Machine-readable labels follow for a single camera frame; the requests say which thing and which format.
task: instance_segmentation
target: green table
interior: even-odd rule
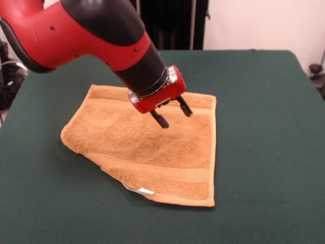
[[[325,102],[287,51],[163,51],[218,96],[215,208],[158,204],[63,146],[94,57],[31,74],[0,129],[0,243],[324,243]]]

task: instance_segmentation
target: cable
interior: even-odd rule
[[[3,62],[3,63],[1,64],[1,66],[3,66],[3,65],[7,65],[7,64],[17,64],[17,63],[18,63],[18,62],[15,61],[15,60],[9,60],[9,61]]]

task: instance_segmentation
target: white wall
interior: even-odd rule
[[[325,0],[210,0],[204,49],[287,49],[309,73],[325,49]]]

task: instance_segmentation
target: orange towel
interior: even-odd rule
[[[172,101],[158,109],[170,124],[162,129],[150,114],[133,107],[126,88],[92,85],[62,130],[62,142],[147,199],[212,207],[216,98],[193,93],[183,97],[192,117]]]

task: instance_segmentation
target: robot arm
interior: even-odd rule
[[[186,116],[191,109],[180,96],[186,90],[175,66],[166,67],[139,15],[128,0],[61,0],[46,10],[43,0],[1,0],[0,24],[21,61],[46,73],[83,55],[105,62],[129,89],[132,104],[150,112],[177,100]]]

